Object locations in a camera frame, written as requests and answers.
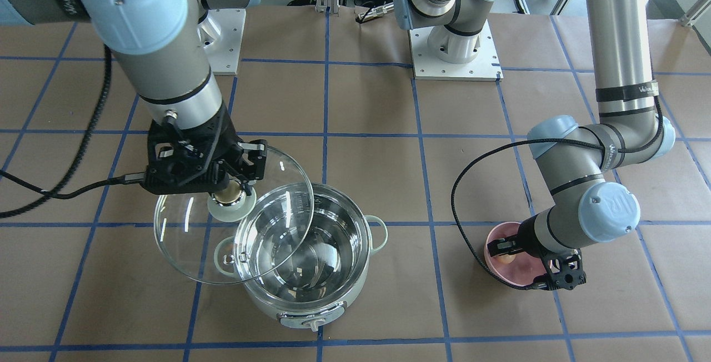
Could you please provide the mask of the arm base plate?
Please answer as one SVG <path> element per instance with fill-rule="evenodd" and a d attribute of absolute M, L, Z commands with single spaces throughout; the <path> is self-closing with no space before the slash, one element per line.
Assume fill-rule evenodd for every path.
<path fill-rule="evenodd" d="M 408 35 L 415 79 L 494 82 L 504 77 L 488 21 L 471 37 L 444 26 L 414 29 Z"/>
<path fill-rule="evenodd" d="M 246 26 L 245 9 L 211 9 L 198 25 L 203 50 L 216 76 L 236 76 Z"/>

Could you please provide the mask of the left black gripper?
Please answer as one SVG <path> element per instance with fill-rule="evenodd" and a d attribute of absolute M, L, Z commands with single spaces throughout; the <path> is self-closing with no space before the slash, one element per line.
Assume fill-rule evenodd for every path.
<path fill-rule="evenodd" d="M 488 251 L 493 257 L 514 257 L 525 252 L 533 257 L 549 253 L 535 232 L 535 223 L 539 215 L 531 216 L 520 223 L 515 239 L 500 238 L 488 243 Z"/>

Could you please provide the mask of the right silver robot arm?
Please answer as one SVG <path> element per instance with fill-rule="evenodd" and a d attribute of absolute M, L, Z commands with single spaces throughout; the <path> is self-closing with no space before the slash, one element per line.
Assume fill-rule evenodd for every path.
<path fill-rule="evenodd" d="M 208 60 L 207 18 L 260 0 L 2 0 L 2 25 L 89 22 L 152 116 L 148 192 L 252 193 L 263 141 L 236 135 Z"/>

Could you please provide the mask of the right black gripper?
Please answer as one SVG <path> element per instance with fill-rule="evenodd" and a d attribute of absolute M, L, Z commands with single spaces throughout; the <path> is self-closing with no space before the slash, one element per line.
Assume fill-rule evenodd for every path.
<path fill-rule="evenodd" d="M 181 129 L 181 117 L 168 109 L 151 124 L 142 188 L 155 195 L 216 193 L 229 186 L 229 174 L 264 178 L 268 142 L 239 142 L 224 104 L 194 128 Z"/>

